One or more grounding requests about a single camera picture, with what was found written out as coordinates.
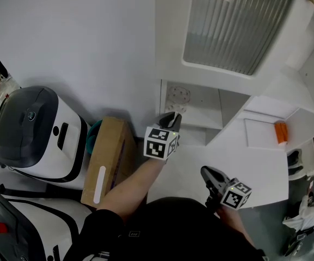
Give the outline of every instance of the black lid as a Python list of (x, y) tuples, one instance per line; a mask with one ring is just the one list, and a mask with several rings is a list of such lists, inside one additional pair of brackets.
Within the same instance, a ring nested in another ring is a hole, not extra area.
[(33, 86), (12, 92), (0, 109), (0, 163), (30, 167), (46, 151), (58, 111), (57, 94)]
[(7, 233), (0, 234), (0, 253), (8, 261), (46, 260), (41, 237), (34, 225), (0, 194), (0, 223)]

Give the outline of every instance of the white sticker on box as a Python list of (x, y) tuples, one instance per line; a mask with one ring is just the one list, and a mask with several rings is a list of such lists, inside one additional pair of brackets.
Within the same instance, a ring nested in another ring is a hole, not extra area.
[(103, 179), (104, 179), (105, 173), (106, 173), (106, 167), (104, 166), (100, 167), (100, 170), (98, 171), (96, 188), (95, 188), (95, 193), (94, 193), (94, 200), (93, 200), (95, 204), (98, 204), (100, 202)]

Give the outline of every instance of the white tabletop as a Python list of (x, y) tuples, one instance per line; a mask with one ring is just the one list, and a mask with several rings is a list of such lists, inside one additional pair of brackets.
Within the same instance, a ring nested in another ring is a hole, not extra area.
[(237, 119), (207, 147), (180, 146), (151, 187), (147, 201), (178, 196), (205, 203), (209, 192), (200, 175), (204, 165), (221, 169), (253, 189), (246, 208), (288, 199), (286, 153), (248, 148), (244, 121)]

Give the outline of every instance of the gray floor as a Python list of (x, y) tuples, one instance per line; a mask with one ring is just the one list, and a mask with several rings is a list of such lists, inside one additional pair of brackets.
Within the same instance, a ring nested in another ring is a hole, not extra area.
[(280, 256), (283, 244), (289, 235), (293, 233), (281, 222), (286, 215), (289, 204), (300, 201), (303, 195), (306, 194), (308, 185), (306, 179), (292, 181), (289, 186), (288, 200), (240, 210), (245, 227), (256, 247), (263, 249), (270, 260), (314, 260), (314, 233), (304, 240), (303, 246), (296, 257), (285, 258)]

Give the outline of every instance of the round logo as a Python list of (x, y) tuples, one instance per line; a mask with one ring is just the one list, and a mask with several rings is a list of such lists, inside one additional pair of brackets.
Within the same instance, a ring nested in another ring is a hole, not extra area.
[(35, 112), (29, 112), (27, 114), (27, 117), (28, 117), (29, 121), (33, 121), (35, 119), (35, 117), (36, 117), (36, 113)]

